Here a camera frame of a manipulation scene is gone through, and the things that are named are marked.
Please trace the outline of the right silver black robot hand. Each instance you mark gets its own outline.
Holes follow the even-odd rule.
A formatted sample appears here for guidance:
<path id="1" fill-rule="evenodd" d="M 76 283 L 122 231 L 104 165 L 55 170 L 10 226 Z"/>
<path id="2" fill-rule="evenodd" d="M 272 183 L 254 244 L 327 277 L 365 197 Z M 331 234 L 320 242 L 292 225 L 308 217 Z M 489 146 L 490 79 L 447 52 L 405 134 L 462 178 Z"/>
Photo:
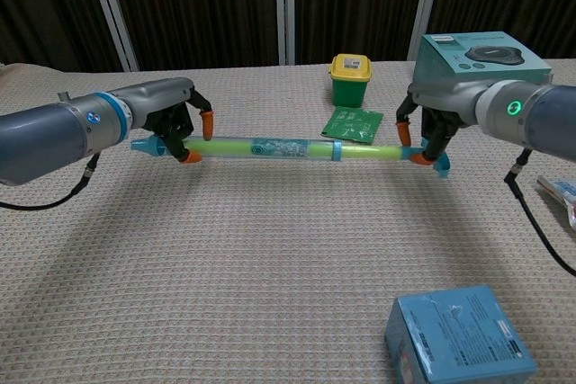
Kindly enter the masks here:
<path id="1" fill-rule="evenodd" d="M 459 129 L 478 123 L 476 103 L 492 84 L 491 80 L 459 82 L 452 78 L 410 83 L 396 111 L 400 142 L 404 147 L 411 146 L 410 115 L 420 108 L 421 136 L 427 144 L 410 155 L 409 160 L 418 165 L 433 165 Z"/>

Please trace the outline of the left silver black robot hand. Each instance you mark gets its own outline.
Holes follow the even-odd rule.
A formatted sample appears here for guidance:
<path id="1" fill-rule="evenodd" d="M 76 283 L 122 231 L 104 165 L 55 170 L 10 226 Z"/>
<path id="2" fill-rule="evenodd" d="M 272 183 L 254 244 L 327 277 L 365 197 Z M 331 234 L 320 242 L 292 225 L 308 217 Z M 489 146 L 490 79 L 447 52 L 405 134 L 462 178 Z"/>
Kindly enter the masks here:
<path id="1" fill-rule="evenodd" d="M 173 77 L 148 81 L 115 89 L 112 94 L 128 105 L 132 127 L 152 132 L 176 160 L 191 164 L 203 159 L 201 154 L 184 144 L 184 139 L 194 131 L 188 107 L 199 111 L 202 136 L 206 141 L 213 135 L 213 110 L 191 79 Z"/>

